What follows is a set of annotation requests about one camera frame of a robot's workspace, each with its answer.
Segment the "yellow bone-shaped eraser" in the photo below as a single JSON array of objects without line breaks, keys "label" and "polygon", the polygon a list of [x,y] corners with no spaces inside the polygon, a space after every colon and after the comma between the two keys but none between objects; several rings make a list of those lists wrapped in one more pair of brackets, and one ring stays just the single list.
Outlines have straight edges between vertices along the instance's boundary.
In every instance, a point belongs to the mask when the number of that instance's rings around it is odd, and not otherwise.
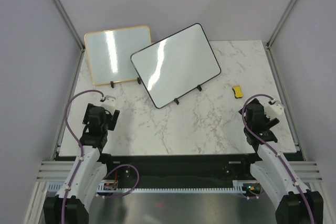
[{"label": "yellow bone-shaped eraser", "polygon": [[233,86],[232,90],[233,90],[235,99],[241,99],[244,97],[240,86]]}]

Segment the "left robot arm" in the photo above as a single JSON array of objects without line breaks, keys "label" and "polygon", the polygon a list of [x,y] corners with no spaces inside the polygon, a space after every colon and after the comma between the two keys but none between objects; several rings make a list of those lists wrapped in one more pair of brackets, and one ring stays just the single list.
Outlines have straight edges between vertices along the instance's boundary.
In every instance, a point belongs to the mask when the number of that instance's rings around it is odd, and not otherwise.
[{"label": "left robot arm", "polygon": [[114,175],[115,166],[100,157],[113,131],[120,111],[115,99],[100,106],[89,103],[83,118],[84,129],[79,139],[80,152],[69,175],[54,197],[46,197],[43,212],[45,223],[88,223],[89,208],[100,182]]}]

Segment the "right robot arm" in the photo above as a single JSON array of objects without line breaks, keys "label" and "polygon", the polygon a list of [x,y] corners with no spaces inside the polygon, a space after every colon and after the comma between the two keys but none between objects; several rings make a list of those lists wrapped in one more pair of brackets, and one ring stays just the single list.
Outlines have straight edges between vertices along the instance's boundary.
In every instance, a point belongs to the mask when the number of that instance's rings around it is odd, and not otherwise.
[{"label": "right robot arm", "polygon": [[280,101],[269,99],[263,106],[253,95],[239,111],[247,142],[260,157],[260,161],[247,161],[240,166],[246,179],[255,178],[261,184],[275,208],[277,223],[323,223],[324,202],[318,191],[311,191],[290,166],[271,128],[278,124],[284,112]]}]

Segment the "black-framed whiteboard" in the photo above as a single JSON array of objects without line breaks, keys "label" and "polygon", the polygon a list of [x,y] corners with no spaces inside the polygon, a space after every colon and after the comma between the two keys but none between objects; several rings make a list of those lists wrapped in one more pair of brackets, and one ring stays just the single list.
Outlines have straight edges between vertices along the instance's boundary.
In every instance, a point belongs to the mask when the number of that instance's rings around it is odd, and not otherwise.
[{"label": "black-framed whiteboard", "polygon": [[190,25],[130,56],[157,109],[221,74],[221,67],[201,24]]}]

